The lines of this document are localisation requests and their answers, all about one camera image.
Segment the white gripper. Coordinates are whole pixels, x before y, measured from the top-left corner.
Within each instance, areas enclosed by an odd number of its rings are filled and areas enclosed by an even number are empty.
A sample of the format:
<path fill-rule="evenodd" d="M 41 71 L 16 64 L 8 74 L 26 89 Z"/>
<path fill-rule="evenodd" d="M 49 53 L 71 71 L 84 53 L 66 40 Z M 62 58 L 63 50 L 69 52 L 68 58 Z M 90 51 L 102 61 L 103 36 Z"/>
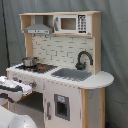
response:
<path fill-rule="evenodd" d="M 14 80 L 8 79 L 6 76 L 0 77 L 0 98 L 9 100 L 11 103 L 19 101 L 23 96 L 32 93 L 32 87 Z"/>

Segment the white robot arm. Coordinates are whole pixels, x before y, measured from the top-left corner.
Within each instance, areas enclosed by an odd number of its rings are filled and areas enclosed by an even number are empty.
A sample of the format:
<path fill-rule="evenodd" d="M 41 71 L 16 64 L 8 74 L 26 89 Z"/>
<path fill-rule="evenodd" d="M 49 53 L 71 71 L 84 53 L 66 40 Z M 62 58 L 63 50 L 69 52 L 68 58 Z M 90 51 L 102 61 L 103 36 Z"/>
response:
<path fill-rule="evenodd" d="M 5 107 L 8 102 L 19 101 L 29 89 L 6 76 L 0 76 L 0 128 L 37 128 L 28 115 L 16 114 Z"/>

